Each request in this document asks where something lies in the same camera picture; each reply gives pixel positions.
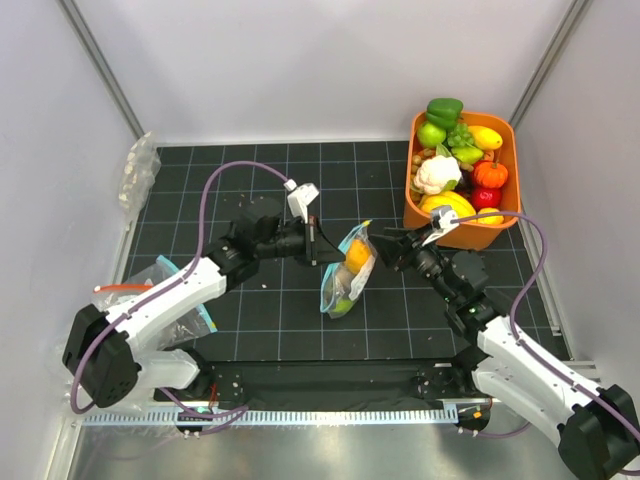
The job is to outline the green lime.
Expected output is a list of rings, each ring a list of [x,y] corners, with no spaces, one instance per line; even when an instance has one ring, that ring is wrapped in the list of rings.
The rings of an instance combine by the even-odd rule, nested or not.
[[[334,307],[329,311],[332,318],[339,318],[346,315],[353,307],[354,302],[349,298],[339,299]]]

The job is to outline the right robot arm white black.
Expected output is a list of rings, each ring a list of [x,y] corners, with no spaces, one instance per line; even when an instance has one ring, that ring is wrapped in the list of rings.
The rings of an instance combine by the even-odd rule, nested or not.
[[[610,479],[639,456],[639,421],[631,396],[583,377],[537,344],[486,293],[481,257],[442,254],[431,228],[388,229],[370,241],[396,271],[412,270],[444,299],[451,329],[469,344],[450,372],[463,396],[494,397],[543,433],[579,479]]]

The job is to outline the brown nut cluster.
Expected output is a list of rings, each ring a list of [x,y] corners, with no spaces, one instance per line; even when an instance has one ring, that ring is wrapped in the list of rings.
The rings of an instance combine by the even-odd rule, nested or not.
[[[415,175],[422,164],[428,160],[433,158],[436,155],[436,151],[433,149],[423,149],[417,153],[414,153],[411,157],[410,166],[411,166],[411,175]]]

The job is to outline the orange plastic basket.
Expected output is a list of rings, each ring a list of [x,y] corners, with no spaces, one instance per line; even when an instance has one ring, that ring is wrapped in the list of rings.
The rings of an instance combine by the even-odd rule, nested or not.
[[[426,120],[424,113],[419,113],[412,120],[409,135],[408,157],[406,166],[406,180],[404,186],[404,215],[405,228],[415,229],[430,222],[430,216],[420,210],[410,195],[411,162],[415,154],[421,148],[416,137],[418,127]],[[516,138],[511,125],[500,117],[487,114],[463,111],[461,120],[469,125],[489,127],[499,133],[503,139],[503,145],[497,152],[497,159],[503,164],[509,176],[506,185],[502,188],[502,200],[500,208],[503,211],[523,212],[520,196],[519,167],[517,159]],[[498,225],[484,225],[473,222],[459,224],[454,230],[437,240],[439,246],[459,249],[483,250],[489,247],[500,233],[517,224],[518,218],[504,216],[505,220]]]

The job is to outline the red apple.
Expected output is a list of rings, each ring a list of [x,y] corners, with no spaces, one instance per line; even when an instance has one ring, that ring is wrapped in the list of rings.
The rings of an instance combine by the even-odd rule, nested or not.
[[[470,197],[470,203],[477,212],[486,208],[497,209],[501,200],[502,191],[500,188],[476,187]]]

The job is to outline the white cauliflower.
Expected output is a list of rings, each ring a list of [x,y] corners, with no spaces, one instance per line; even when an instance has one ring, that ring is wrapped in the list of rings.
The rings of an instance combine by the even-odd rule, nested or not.
[[[437,195],[453,190],[461,178],[461,170],[453,157],[437,155],[421,164],[411,186],[422,194]]]

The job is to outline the yellow star fruit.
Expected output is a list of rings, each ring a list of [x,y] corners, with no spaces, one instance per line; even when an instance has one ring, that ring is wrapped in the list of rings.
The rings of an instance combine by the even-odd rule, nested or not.
[[[450,206],[460,218],[471,217],[476,214],[476,210],[471,203],[453,191],[445,191],[436,195],[424,195],[418,204],[418,208],[426,214],[442,206]]]

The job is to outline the yellow lemon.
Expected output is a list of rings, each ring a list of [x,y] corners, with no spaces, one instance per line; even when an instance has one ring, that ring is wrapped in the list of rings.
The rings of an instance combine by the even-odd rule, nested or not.
[[[497,208],[483,208],[477,212],[479,217],[476,219],[478,224],[482,225],[501,225],[504,222],[504,216]]]

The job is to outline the orange mango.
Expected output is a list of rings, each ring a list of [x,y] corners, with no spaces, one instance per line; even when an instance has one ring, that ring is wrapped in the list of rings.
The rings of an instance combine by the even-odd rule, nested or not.
[[[351,273],[357,275],[371,256],[368,243],[354,238],[346,252],[345,266]]]

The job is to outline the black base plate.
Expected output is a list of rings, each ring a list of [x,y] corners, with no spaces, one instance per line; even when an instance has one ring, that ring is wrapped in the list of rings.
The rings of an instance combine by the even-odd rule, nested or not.
[[[336,409],[366,404],[486,399],[472,364],[453,358],[383,360],[216,361],[204,364],[204,383],[172,393],[182,401],[283,410]]]

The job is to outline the bag of white pieces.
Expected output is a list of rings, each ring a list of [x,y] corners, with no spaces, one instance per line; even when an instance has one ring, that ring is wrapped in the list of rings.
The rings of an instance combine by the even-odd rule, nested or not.
[[[146,204],[160,168],[155,134],[147,132],[130,148],[118,188],[118,202],[128,223],[137,218]]]

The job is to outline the black gridded mat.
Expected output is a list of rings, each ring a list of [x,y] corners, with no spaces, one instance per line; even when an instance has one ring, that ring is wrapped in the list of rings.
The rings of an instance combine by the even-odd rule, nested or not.
[[[214,240],[247,202],[282,199],[280,174],[319,188],[313,210],[333,242],[363,220],[377,231],[398,227],[407,154],[404,141],[165,146],[124,273],[159,255],[185,265],[199,233]],[[322,278],[322,269],[293,259],[264,261],[256,276],[207,304],[217,331],[195,348],[211,361],[273,361],[450,357],[465,346],[446,323],[444,302],[412,272],[377,264],[338,319],[320,312]]]

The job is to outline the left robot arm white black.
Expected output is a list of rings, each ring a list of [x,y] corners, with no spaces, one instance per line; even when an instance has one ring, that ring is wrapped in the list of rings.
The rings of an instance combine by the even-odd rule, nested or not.
[[[194,349],[159,346],[159,334],[256,275],[261,261],[287,257],[310,267],[345,258],[315,216],[284,221],[280,203],[258,199],[231,221],[224,236],[169,278],[107,310],[83,307],[62,356],[74,376],[71,396],[85,392],[89,405],[101,409],[130,408],[135,396],[162,388],[190,400],[204,398],[215,383],[212,368]]]

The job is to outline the green grape bunch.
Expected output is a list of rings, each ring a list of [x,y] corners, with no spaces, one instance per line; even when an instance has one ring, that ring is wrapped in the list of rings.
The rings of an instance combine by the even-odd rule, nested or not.
[[[449,148],[474,147],[475,142],[469,126],[460,122],[447,133],[446,143]]]

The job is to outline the pile of clear zip bags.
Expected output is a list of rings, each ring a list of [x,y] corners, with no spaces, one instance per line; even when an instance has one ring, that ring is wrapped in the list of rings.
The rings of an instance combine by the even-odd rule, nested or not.
[[[141,415],[163,385],[168,368],[159,348],[162,334],[154,334],[137,349],[128,342],[130,319],[108,330],[84,369],[78,369],[95,338],[109,329],[108,318],[119,318],[151,288],[149,282],[98,286],[93,301],[75,314],[68,337],[56,346],[61,356],[58,374],[67,378],[67,399],[74,413]]]

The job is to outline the small orange pumpkin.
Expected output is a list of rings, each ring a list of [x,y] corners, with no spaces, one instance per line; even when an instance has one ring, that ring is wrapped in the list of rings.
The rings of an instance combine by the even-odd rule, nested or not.
[[[474,166],[472,178],[476,186],[500,189],[506,184],[509,171],[499,162],[480,161]]]

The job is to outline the spare zip bag blue zipper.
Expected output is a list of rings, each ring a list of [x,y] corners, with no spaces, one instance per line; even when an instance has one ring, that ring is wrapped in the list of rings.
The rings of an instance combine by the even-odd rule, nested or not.
[[[155,286],[178,271],[179,268],[171,260],[159,255],[151,266],[129,277],[125,284]],[[155,336],[155,343],[159,350],[166,350],[184,342],[192,344],[195,339],[216,331],[216,325],[207,309],[198,305],[164,327]]]

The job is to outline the green bell pepper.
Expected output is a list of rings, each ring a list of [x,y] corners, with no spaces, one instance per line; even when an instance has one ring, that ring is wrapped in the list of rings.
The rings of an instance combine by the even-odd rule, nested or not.
[[[464,103],[456,98],[434,98],[426,108],[426,120],[446,131],[451,131],[458,123]]]

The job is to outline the clear zip bag blue zipper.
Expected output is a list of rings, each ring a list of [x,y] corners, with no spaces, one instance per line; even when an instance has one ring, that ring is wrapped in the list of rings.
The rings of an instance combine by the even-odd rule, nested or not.
[[[351,231],[340,242],[338,248],[346,257],[347,249],[349,248],[352,240],[354,238],[358,238],[368,243],[372,256],[357,275],[354,275],[346,268],[344,260],[341,263],[330,264],[323,277],[320,312],[327,314],[331,319],[338,319],[332,318],[329,315],[329,311],[334,307],[339,299],[349,298],[354,302],[354,305],[359,300],[371,276],[378,257],[377,251],[369,239],[368,230],[371,224],[369,226],[364,226],[362,223],[351,229]]]

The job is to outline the green apple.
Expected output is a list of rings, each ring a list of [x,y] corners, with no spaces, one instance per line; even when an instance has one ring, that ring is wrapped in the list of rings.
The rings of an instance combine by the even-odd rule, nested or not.
[[[424,149],[435,149],[447,138],[447,131],[429,122],[423,122],[416,130],[416,137]]]

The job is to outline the yellow mango fruit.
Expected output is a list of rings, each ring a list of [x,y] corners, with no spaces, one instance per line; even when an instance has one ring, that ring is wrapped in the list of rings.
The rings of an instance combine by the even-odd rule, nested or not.
[[[491,128],[470,125],[468,131],[472,136],[474,145],[480,150],[495,151],[503,145],[501,135]]]

